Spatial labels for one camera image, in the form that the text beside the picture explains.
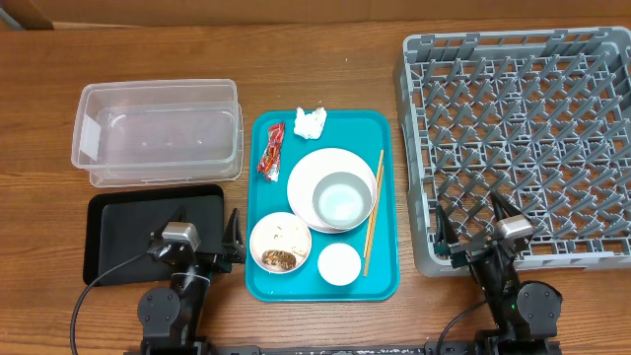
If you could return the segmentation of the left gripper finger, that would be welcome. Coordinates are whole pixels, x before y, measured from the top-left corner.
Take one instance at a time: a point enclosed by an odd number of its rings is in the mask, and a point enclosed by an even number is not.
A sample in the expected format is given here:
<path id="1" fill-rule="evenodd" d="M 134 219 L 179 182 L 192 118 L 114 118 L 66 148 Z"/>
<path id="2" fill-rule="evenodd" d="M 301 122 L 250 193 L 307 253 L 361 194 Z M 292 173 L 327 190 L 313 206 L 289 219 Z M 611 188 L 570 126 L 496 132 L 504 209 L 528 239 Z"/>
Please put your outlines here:
<path id="1" fill-rule="evenodd" d="M 186 218 L 186 209 L 180 205 L 179 208 L 174 212 L 174 214 L 169 217 L 164 224 L 162 224 L 156 231 L 152 233 L 153 237 L 159 237 L 167 225 L 171 222 L 183 223 Z"/>
<path id="2" fill-rule="evenodd" d="M 245 263 L 246 252 L 240 225 L 240 211 L 234 208 L 222 238 L 223 256 L 230 263 Z"/>

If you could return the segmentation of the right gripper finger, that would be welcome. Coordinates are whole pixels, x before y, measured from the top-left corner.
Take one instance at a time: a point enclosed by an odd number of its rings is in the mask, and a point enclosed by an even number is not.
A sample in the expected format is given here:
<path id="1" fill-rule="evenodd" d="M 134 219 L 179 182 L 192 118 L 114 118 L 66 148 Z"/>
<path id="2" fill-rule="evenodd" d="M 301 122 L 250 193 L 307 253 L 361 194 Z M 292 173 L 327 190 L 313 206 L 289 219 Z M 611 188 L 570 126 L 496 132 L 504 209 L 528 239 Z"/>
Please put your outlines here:
<path id="1" fill-rule="evenodd" d="M 440 256 L 449 256 L 452 245 L 458 244 L 458 236 L 441 204 L 436 206 L 436 223 L 434 252 Z"/>
<path id="2" fill-rule="evenodd" d="M 490 191 L 490 199 L 493 207 L 494 217 L 497 222 L 509 217 L 522 215 L 522 212 L 509 202 L 501 193 L 496 190 Z"/>

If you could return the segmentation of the red snack wrapper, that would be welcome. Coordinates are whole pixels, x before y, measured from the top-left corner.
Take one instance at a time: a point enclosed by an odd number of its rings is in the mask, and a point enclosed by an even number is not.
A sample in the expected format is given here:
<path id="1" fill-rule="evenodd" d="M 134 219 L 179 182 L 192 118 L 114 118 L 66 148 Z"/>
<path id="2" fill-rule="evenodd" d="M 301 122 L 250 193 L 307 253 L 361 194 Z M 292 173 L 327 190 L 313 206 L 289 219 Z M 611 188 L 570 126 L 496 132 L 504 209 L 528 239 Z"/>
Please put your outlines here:
<path id="1" fill-rule="evenodd" d="M 267 145 L 257 164 L 257 171 L 267 181 L 277 181 L 280 174 L 280 155 L 285 136 L 284 122 L 272 124 L 267 131 Z"/>

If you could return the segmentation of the large pink plate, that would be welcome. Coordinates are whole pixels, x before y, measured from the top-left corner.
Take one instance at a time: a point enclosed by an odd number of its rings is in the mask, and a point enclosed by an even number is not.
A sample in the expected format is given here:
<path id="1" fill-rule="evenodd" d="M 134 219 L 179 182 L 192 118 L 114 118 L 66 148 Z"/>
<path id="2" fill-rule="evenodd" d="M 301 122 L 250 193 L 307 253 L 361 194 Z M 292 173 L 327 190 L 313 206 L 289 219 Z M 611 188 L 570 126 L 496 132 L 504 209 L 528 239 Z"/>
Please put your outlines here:
<path id="1" fill-rule="evenodd" d="M 287 195 L 294 214 L 310 228 L 326 234 L 342 233 L 324 225 L 313 210 L 312 197 L 316 184 L 335 172 L 349 172 L 375 176 L 371 167 L 358 155 L 340 148 L 324 148 L 309 153 L 291 171 Z"/>

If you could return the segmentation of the white cup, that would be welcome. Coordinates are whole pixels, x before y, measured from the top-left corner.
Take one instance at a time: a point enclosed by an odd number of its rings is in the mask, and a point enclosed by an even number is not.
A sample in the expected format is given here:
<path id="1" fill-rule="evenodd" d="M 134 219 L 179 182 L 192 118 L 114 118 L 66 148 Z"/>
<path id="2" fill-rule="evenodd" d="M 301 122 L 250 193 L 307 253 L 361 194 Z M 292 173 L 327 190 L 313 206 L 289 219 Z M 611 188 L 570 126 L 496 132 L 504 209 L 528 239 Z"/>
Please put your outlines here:
<path id="1" fill-rule="evenodd" d="M 321 251 L 317 259 L 317 269 L 328 284 L 347 286 L 358 278 L 362 260 L 359 253 L 350 245 L 335 243 Z"/>

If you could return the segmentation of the grey bowl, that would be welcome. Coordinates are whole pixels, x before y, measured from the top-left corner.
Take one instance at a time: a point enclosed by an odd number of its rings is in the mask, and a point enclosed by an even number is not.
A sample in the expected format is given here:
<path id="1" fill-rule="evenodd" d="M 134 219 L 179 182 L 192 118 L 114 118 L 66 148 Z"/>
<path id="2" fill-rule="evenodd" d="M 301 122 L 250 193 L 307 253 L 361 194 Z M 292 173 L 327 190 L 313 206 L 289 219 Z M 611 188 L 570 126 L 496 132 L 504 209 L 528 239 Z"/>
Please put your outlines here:
<path id="1" fill-rule="evenodd" d="M 313 210 L 327 227 L 351 230 L 370 215 L 376 179 L 372 175 L 335 172 L 323 177 L 312 197 Z"/>

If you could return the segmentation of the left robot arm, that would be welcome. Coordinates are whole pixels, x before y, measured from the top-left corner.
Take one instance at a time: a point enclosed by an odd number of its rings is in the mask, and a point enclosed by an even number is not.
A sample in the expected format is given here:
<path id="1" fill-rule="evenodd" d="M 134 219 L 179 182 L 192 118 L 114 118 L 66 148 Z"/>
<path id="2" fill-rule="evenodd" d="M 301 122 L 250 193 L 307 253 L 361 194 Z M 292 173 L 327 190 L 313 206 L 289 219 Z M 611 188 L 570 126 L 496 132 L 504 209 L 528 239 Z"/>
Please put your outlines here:
<path id="1" fill-rule="evenodd" d="M 185 209 L 151 234 L 147 254 L 172 269 L 168 287 L 155 287 L 140 299 L 137 315 L 143 326 L 142 354 L 210 354 L 212 345 L 197 334 L 212 276 L 230 273 L 245 263 L 240 212 L 232 211 L 216 252 L 201 251 L 196 227 Z"/>

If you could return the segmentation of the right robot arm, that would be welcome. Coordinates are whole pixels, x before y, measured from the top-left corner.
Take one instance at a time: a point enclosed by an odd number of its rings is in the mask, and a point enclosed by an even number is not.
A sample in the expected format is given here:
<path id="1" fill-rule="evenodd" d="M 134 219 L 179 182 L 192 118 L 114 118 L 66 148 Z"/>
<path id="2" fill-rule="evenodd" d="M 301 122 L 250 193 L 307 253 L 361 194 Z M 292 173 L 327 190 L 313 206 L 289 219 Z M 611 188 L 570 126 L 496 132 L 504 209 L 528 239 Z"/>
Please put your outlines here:
<path id="1" fill-rule="evenodd" d="M 490 198 L 493 231 L 467 244 L 459 241 L 444 208 L 436 207 L 435 253 L 447 256 L 454 268 L 467 267 L 484 299 L 454 317 L 432 350 L 436 354 L 559 354 L 560 345 L 550 339 L 557 335 L 562 294 L 545 282 L 522 281 L 514 266 L 518 253 L 531 242 L 534 225 L 499 192 L 492 190 Z M 470 342 L 448 343 L 451 328 L 484 305 L 495 327 L 478 330 Z"/>

